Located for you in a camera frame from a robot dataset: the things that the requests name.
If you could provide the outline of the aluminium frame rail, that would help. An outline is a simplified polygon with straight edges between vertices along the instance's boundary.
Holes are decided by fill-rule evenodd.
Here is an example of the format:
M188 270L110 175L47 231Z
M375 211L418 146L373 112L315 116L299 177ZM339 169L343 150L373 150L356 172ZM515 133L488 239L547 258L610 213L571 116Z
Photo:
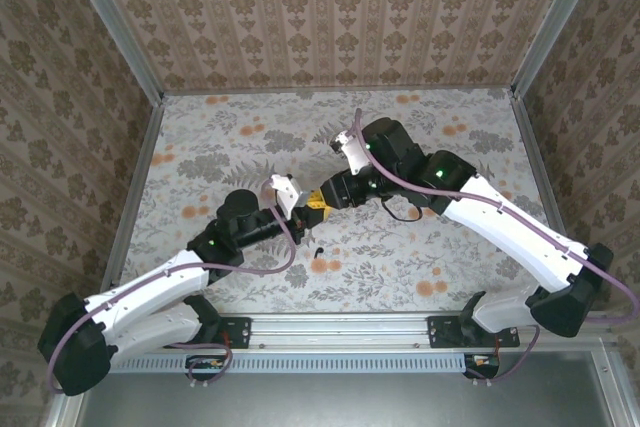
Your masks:
M377 86L307 86L307 87L266 87L266 88L234 88L234 89L200 89L200 90L166 90L162 93L164 97L184 97L203 95L244 95L244 94L281 94L281 93L321 93L321 92L363 92L363 91L425 91L425 90L477 90L477 89L502 89L508 92L513 91L511 85L489 84L489 85L377 85Z
M518 125L524 148L531 165L540 201L544 209L548 225L556 232L567 237L567 231L546 171L534 129L529 119L523 100L509 91L510 102Z
M98 293L110 290L114 285L117 285L123 272L140 209L144 186L159 138L163 115L164 106L162 104L152 108L104 275L97 290Z

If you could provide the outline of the steel sheet panel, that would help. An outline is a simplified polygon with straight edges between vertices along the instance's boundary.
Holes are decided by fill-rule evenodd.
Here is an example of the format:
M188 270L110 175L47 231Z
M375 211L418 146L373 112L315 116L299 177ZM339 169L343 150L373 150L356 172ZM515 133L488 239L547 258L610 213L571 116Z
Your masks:
M618 355L541 352L505 380L460 374L115 374L45 427L640 427Z

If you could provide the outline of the black controller board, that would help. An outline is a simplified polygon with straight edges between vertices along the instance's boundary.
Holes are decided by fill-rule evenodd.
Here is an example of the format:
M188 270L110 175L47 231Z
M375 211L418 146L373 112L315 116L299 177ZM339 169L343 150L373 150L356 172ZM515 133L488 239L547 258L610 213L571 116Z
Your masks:
M496 354L465 354L464 365L466 378L493 379L498 375L500 360Z
M226 355L190 356L186 359L186 376L192 383L211 383L225 371Z

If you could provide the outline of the floral print tablecloth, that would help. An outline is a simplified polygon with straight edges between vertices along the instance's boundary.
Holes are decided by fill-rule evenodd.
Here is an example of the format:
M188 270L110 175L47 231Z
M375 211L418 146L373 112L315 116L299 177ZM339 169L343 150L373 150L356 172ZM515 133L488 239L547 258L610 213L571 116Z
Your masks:
M507 90L203 95L166 97L163 106L118 284L183 249L233 190L258 192L274 173L310 189L345 169L329 143L356 109L365 122L400 121L423 151L454 152L518 207L545 216ZM318 247L324 253L313 258ZM207 298L227 313L456 310L477 291L533 281L483 237L401 197L331 213L277 273L287 259L283 238L251 247L244 272Z

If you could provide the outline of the wide aluminium base rail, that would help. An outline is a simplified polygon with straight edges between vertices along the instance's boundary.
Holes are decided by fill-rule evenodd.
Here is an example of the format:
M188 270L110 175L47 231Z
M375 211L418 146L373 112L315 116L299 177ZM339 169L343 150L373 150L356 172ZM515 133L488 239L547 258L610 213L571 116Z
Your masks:
M128 327L117 327L108 343L118 347L114 359L124 361L157 352L168 341L170 325L180 318L203 316L184 304L153 314ZM348 313L348 314L231 314L249 317L251 336L246 349L276 353L404 352L434 349L430 346L426 319L456 316L449 312ZM472 352L473 348L443 348Z

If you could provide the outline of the aluminium frame post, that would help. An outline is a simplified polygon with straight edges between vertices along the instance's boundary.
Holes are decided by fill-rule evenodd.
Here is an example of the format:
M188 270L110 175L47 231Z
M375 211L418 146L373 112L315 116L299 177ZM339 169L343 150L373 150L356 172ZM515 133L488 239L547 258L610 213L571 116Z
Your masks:
M524 99L578 2L579 0L552 1L511 83L512 93L516 100Z
M129 27L126 16L116 0L90 0L109 34L125 59L140 88L153 108L162 103L164 89L150 62L146 59L140 42Z

